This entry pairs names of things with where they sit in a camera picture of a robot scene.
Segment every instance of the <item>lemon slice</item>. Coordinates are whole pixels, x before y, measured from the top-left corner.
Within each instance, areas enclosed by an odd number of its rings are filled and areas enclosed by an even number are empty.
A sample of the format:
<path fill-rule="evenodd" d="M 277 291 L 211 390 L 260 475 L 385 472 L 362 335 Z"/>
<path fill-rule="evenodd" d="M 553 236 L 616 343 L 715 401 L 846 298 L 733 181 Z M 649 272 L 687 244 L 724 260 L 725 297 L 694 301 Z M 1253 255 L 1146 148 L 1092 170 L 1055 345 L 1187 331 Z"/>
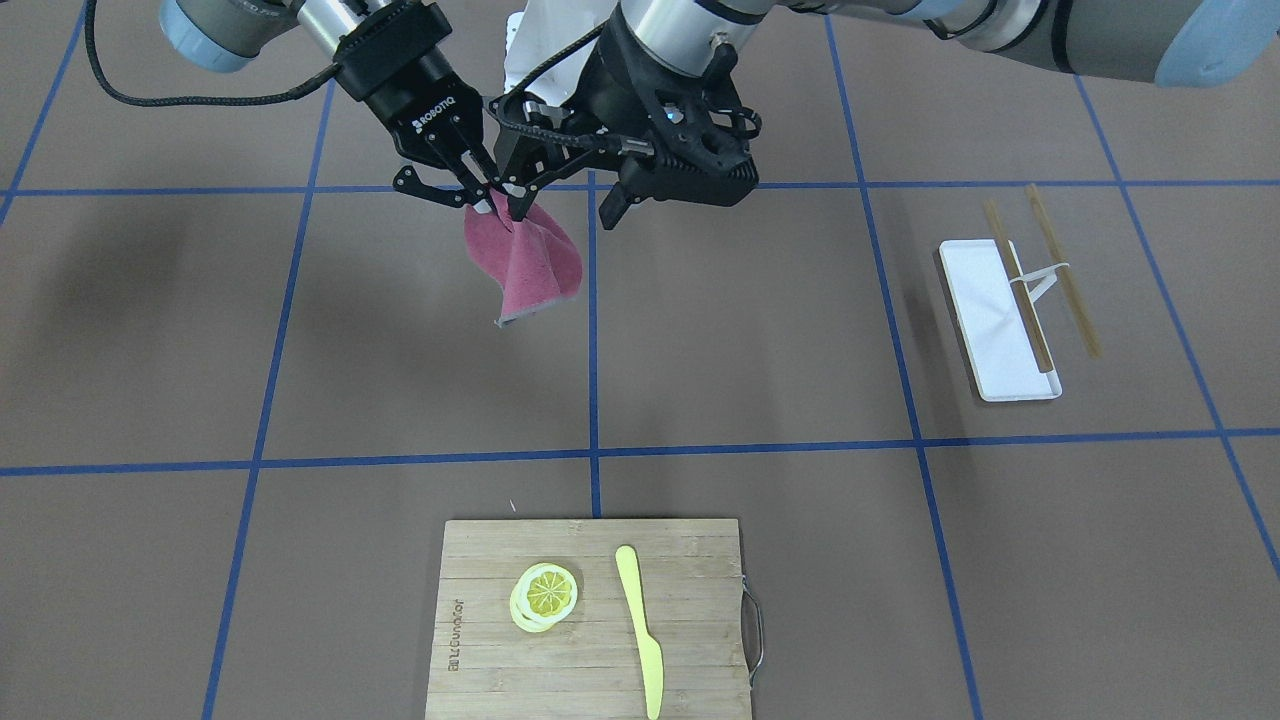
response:
<path fill-rule="evenodd" d="M 525 570 L 511 592 L 511 619 L 522 630 L 541 633 L 559 623 L 577 605 L 573 574 L 552 562 Z"/>
<path fill-rule="evenodd" d="M 516 598 L 520 594 L 520 587 L 511 589 L 511 621 L 516 624 L 517 628 L 525 630 L 526 633 L 545 633 L 554 626 L 554 623 L 543 623 L 540 620 L 530 620 L 520 612 L 520 605 Z"/>

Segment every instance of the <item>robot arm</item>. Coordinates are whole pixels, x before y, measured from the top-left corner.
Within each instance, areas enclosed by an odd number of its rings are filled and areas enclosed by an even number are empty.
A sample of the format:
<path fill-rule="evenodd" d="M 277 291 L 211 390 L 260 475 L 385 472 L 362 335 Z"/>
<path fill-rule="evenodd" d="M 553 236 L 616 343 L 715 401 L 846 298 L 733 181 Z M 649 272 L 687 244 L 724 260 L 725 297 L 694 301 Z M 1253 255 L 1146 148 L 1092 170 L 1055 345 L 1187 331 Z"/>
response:
<path fill-rule="evenodd" d="M 161 24 L 188 59 L 220 72 L 301 24 L 399 154 L 462 186 L 425 186 L 407 165 L 396 190 L 480 208 L 495 190 L 521 219 L 548 183 L 612 170 L 600 218 L 613 228 L 645 199 L 730 206 L 756 186 L 750 141 L 763 123 L 731 74 L 776 5 L 905 23 L 1039 68 L 1160 86 L 1226 82 L 1280 28 L 1280 0 L 530 0 L 507 54 L 508 91 L 485 106 L 436 47 L 452 28 L 425 0 L 164 0 Z M 500 126 L 497 160 L 483 109 Z"/>
<path fill-rule="evenodd" d="M 489 200 L 498 169 L 484 146 L 480 94 L 438 45 L 453 28 L 435 4 L 416 0 L 165 0 L 161 27 L 174 47 L 215 72 L 241 69 L 271 40 L 302 26 L 407 160 L 447 169 L 461 190 L 431 187 L 412 165 L 392 186 L 461 208 Z"/>
<path fill-rule="evenodd" d="M 535 81 L 515 102 L 499 102 L 502 176 L 529 191 L 527 202 L 581 167 L 617 172 L 600 206 L 607 229 L 648 197 L 736 204 L 759 179 L 749 141 L 762 119 L 742 105 L 730 74 L 776 4 L 910 24 L 1051 70 L 1161 86 L 1226 82 L 1280 27 L 1280 0 L 531 0 L 508 74 L 520 55 L 547 58 L 567 44 L 557 35 L 564 18 L 594 12 L 607 19 L 580 70 Z M 525 33 L 535 47 L 520 47 Z M 648 150 L 582 152 L 524 133 L 521 123 L 573 135 L 608 128 Z"/>

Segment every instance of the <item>wooden chopstick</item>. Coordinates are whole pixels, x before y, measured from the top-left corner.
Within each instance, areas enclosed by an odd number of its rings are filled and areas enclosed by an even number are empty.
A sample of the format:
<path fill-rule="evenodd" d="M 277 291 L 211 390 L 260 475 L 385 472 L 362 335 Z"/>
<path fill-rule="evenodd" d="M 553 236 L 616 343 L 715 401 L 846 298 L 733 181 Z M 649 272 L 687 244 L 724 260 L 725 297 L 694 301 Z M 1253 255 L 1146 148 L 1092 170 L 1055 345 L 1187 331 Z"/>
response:
<path fill-rule="evenodd" d="M 996 249 L 1000 251 L 1000 261 L 1005 265 L 1005 275 L 1012 281 L 1023 272 L 1018 266 L 1018 258 L 1014 255 L 1014 246 L 1005 231 L 1005 222 L 1000 219 L 995 200 L 987 200 L 983 209 L 987 211 L 987 224 L 991 225 L 991 234 L 995 236 Z M 1027 340 L 1032 343 L 1032 354 L 1036 355 L 1036 366 L 1041 373 L 1052 373 L 1053 357 L 1048 354 L 1048 342 L 1044 341 L 1044 331 L 1041 329 L 1039 320 L 1036 318 L 1036 304 L 1032 302 L 1027 283 L 1010 282 L 1009 288 L 1014 291 L 1018 314 L 1023 318 L 1023 329 L 1027 331 Z"/>
<path fill-rule="evenodd" d="M 1050 258 L 1053 259 L 1055 264 L 1066 263 L 1066 252 L 1062 251 L 1062 243 L 1059 242 L 1053 224 L 1048 219 L 1048 211 L 1044 209 L 1044 199 L 1041 196 L 1039 188 L 1034 184 L 1027 186 L 1027 199 L 1030 200 L 1032 211 L 1041 225 L 1041 232 L 1044 233 L 1044 243 L 1048 246 Z M 1071 307 L 1075 327 L 1079 328 L 1080 338 L 1084 340 L 1084 350 L 1089 354 L 1089 357 L 1102 357 L 1102 341 L 1098 340 L 1098 331 L 1093 327 L 1089 311 L 1084 307 L 1084 297 L 1080 295 L 1079 286 L 1075 284 L 1075 275 L 1071 273 L 1071 268 L 1059 268 L 1057 279 L 1062 283 L 1062 292 L 1066 293 L 1066 304 Z"/>

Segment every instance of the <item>wooden cutting board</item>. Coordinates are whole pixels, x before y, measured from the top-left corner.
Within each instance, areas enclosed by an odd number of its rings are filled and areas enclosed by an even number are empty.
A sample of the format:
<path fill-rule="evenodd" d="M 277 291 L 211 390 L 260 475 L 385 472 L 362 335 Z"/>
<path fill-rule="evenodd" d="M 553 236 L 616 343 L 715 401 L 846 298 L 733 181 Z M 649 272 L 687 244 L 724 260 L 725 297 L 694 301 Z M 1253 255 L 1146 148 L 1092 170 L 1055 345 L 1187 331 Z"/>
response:
<path fill-rule="evenodd" d="M 636 548 L 666 669 L 660 717 L 750 720 L 737 520 L 452 520 L 444 528 L 426 720 L 644 719 L 644 682 L 613 553 Z M 535 562 L 573 573 L 573 612 L 511 621 Z"/>

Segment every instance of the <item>pink cloth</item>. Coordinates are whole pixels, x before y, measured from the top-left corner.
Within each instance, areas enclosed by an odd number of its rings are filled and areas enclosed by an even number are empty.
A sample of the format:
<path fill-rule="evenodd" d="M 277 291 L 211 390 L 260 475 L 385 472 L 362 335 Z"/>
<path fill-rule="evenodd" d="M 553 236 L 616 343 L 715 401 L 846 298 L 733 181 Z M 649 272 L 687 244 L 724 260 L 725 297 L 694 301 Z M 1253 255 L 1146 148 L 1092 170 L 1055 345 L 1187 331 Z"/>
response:
<path fill-rule="evenodd" d="M 536 204 L 513 222 L 507 196 L 490 195 L 494 211 L 468 205 L 463 231 L 467 254 L 502 286 L 498 325 L 575 297 L 582 286 L 582 256 L 568 234 Z"/>

